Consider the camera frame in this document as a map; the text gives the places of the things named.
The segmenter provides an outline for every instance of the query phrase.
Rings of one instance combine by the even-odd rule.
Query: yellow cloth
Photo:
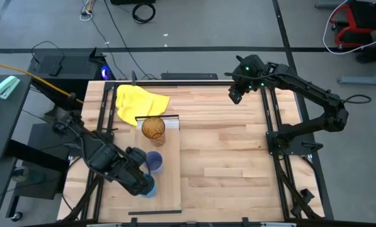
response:
[[[136,126],[135,117],[161,115],[167,109],[168,96],[156,95],[139,86],[121,85],[117,89],[118,116]]]

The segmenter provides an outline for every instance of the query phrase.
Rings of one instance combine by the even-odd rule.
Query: wooden tabletop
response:
[[[90,81],[82,117],[89,130],[95,130],[103,95],[103,81]],[[181,214],[136,216],[139,222],[231,222],[283,221],[276,174],[268,154],[266,118],[260,92],[246,94],[239,105],[228,97],[228,86],[144,86],[145,90],[171,97],[165,114],[179,114],[181,159]],[[276,90],[283,123],[300,122],[291,91]],[[275,118],[272,115],[274,128]],[[122,149],[133,146],[135,129],[117,115],[114,143]],[[315,198],[310,206],[323,216],[312,168],[298,156],[291,157],[297,190],[307,188]],[[67,175],[64,197],[75,206],[82,196],[88,169],[79,161]],[[105,181],[100,222],[130,222],[131,204],[119,193],[125,189]],[[292,201],[286,190],[289,209]],[[94,198],[91,200],[91,217]],[[69,212],[62,201],[58,219]]]

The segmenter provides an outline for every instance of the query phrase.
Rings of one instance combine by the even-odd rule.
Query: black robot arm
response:
[[[270,62],[263,64],[257,55],[250,55],[244,59],[237,56],[237,59],[240,64],[234,72],[226,73],[227,76],[232,76],[236,82],[231,86],[229,94],[235,104],[241,101],[243,94],[267,86],[292,90],[324,109],[324,113],[318,118],[295,125],[283,124],[274,139],[275,145],[280,149],[287,149],[290,141],[296,136],[320,130],[338,132],[345,128],[348,112],[345,109],[344,101],[338,95],[298,77],[284,64]]]
[[[97,176],[117,181],[132,195],[147,194],[153,188],[152,177],[144,176],[140,170],[145,161],[142,150],[128,147],[123,151],[103,134],[87,130],[81,116],[75,112],[54,123],[53,130],[78,143],[84,162]]]

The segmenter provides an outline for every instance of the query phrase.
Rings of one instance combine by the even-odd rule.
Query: cable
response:
[[[50,148],[56,148],[58,146],[63,146],[67,143],[70,143],[70,142],[65,142],[65,143],[61,143],[61,144],[57,144],[57,145],[53,145],[53,146],[49,146],[49,147],[46,147],[46,148],[42,148],[42,149],[39,149],[40,151],[43,151],[43,150],[46,150],[46,149],[50,149]]]
[[[122,74],[122,76],[125,78],[125,80],[128,80],[127,79],[127,76],[122,72],[122,70],[120,70],[120,68],[117,66],[117,63],[115,62],[115,57],[113,56],[112,54],[112,51],[111,51],[111,48],[110,48],[110,45],[109,45],[109,42],[106,41],[106,38],[105,36],[100,32],[100,29],[98,29],[98,26],[97,24],[94,22],[94,20],[91,20],[93,22],[93,25],[95,26],[95,28],[97,29],[97,32],[101,35],[102,39],[104,40],[105,42],[105,45],[108,47],[108,50],[110,51],[110,54],[112,56],[112,62],[113,62],[113,65],[116,67],[116,69],[120,72],[120,74]]]
[[[364,47],[369,47],[371,45],[374,45],[376,44],[376,41],[375,42],[372,42],[370,44],[366,44],[366,45],[362,45],[361,47],[357,47],[353,50],[350,50],[350,51],[347,51],[347,52],[333,52],[331,49],[329,49],[329,47],[326,45],[325,43],[325,36],[326,36],[326,30],[328,29],[328,25],[329,25],[329,21],[331,20],[333,14],[336,12],[336,10],[338,10],[342,5],[344,5],[345,3],[347,2],[347,0],[345,0],[344,2],[342,2],[336,9],[334,9],[334,11],[331,13],[331,15],[329,16],[328,18],[328,21],[326,22],[326,26],[325,26],[325,32],[324,32],[324,36],[322,37],[322,42],[324,43],[324,46],[325,48],[332,54],[336,54],[336,55],[343,55],[343,54],[349,54],[349,53],[352,53],[356,50],[360,50],[360,49],[364,49]]]
[[[367,100],[366,101],[350,101],[352,98],[354,97],[364,97],[366,98]],[[367,96],[367,95],[361,95],[361,94],[357,94],[357,95],[351,95],[350,97],[348,97],[347,99],[345,100],[342,100],[342,99],[339,99],[340,101],[344,102],[344,103],[352,103],[352,104],[365,104],[365,103],[369,103],[372,101],[372,98]]]
[[[90,2],[91,3],[91,1],[92,0],[87,0],[85,3],[84,3],[84,1],[83,0],[81,0],[82,2],[83,2],[83,6],[81,7],[81,11],[80,11],[80,20],[81,21],[89,21],[89,20],[92,20],[93,19],[93,14],[91,13],[92,12],[92,7],[90,8],[88,8],[88,9],[86,9],[86,7],[87,7],[87,4]],[[83,19],[83,16],[85,16],[85,15],[89,15],[89,18],[88,19]]]
[[[0,67],[4,67],[6,69],[12,69],[12,70],[15,70],[15,71],[18,71],[18,72],[30,75],[30,76],[32,76],[33,79],[44,83],[45,85],[49,86],[50,88],[54,89],[55,91],[58,91],[58,92],[62,93],[63,95],[67,96],[67,97],[71,97],[71,95],[68,92],[66,92],[66,91],[64,91],[64,90],[56,87],[55,85],[49,83],[48,81],[46,81],[46,80],[44,80],[44,79],[42,79],[42,78],[40,78],[40,77],[38,77],[38,76],[36,76],[36,75],[28,72],[28,71],[25,71],[25,70],[22,70],[22,69],[18,69],[16,67],[12,67],[12,66],[7,66],[7,65],[4,65],[4,64],[0,64]],[[76,101],[79,102],[79,103],[81,103],[81,104],[83,104],[83,101],[81,101],[78,98],[76,98]]]
[[[140,7],[142,7],[142,6],[148,6],[148,7],[151,8],[151,10],[152,10],[152,15],[150,16],[149,19],[142,19],[142,18],[139,18],[139,17],[136,15],[136,11],[137,11]],[[139,4],[137,4],[137,5],[133,8],[133,11],[132,11],[132,17],[133,17],[133,20],[134,20],[136,23],[140,24],[140,25],[143,25],[143,24],[145,24],[145,23],[150,22],[150,21],[154,18],[155,15],[156,15],[156,9],[155,9],[155,7],[154,7],[152,4],[150,4],[150,3],[139,3]]]
[[[64,195],[62,194],[62,199],[64,201],[64,203],[66,203],[67,207],[70,209],[70,211],[73,211],[73,208],[70,206],[70,204],[67,202],[66,198],[64,197]]]
[[[35,61],[36,61],[38,64],[41,64],[41,62],[35,57],[33,51],[34,51],[34,48],[35,48],[35,47],[38,47],[38,46],[41,45],[41,44],[52,44],[52,45],[54,45],[58,50],[60,50],[60,51],[62,52],[62,58],[59,60],[59,62],[58,62],[57,64],[59,65],[60,63],[62,63],[62,61],[63,61],[63,59],[64,59],[64,52],[63,52],[63,50],[60,49],[58,46],[56,46],[56,45],[55,45],[53,42],[51,42],[51,41],[43,41],[43,42],[40,42],[39,44],[36,44],[35,46],[33,46],[33,47],[31,48],[31,55],[32,55],[32,58],[35,59]]]
[[[106,3],[105,0],[104,0],[103,2],[105,3],[105,6],[106,6],[106,8],[107,8],[107,10],[108,10],[108,13],[109,13],[109,15],[110,15],[110,17],[111,17],[111,20],[112,20],[113,26],[115,26],[115,28],[117,29],[117,32],[118,32],[120,38],[122,39],[122,42],[123,42],[123,44],[124,44],[124,46],[125,46],[127,52],[129,53],[129,55],[130,55],[130,57],[132,58],[132,60],[135,62],[136,66],[140,69],[140,71],[142,71],[142,73],[144,74],[144,76],[147,76],[147,74],[143,71],[143,69],[142,69],[142,68],[139,66],[139,64],[136,62],[136,60],[135,60],[135,58],[133,57],[132,53],[129,51],[129,48],[128,48],[127,45],[126,45],[125,39],[123,38],[122,34],[120,33],[119,28],[117,27],[117,24],[115,23],[115,20],[114,20],[113,17],[112,17],[112,14],[111,14],[110,8],[108,7],[108,4]]]
[[[293,76],[291,74],[285,74],[285,73],[272,73],[272,74],[269,74],[269,75],[266,75],[266,76],[260,76],[260,77],[256,77],[256,78],[252,78],[250,76],[240,75],[240,74],[236,74],[236,73],[224,73],[224,75],[226,75],[226,76],[239,76],[239,77],[250,79],[250,80],[265,79],[265,78],[269,78],[269,77],[272,77],[272,76],[290,76],[291,78],[295,78],[296,80],[305,84],[305,82],[303,82],[299,77]],[[352,98],[355,98],[355,97],[364,97],[367,100],[365,100],[365,101],[350,101]],[[334,99],[341,101],[343,103],[352,103],[352,104],[366,104],[366,103],[369,103],[369,102],[372,101],[371,97],[369,97],[367,95],[361,95],[361,94],[351,95],[350,97],[348,97],[345,100],[340,99],[340,98],[335,98],[335,97],[331,97],[331,98],[334,98]]]

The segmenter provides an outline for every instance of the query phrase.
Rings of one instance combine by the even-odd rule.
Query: blue plastic cup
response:
[[[162,156],[157,151],[150,151],[146,156],[146,166],[150,169],[151,173],[162,172]]]

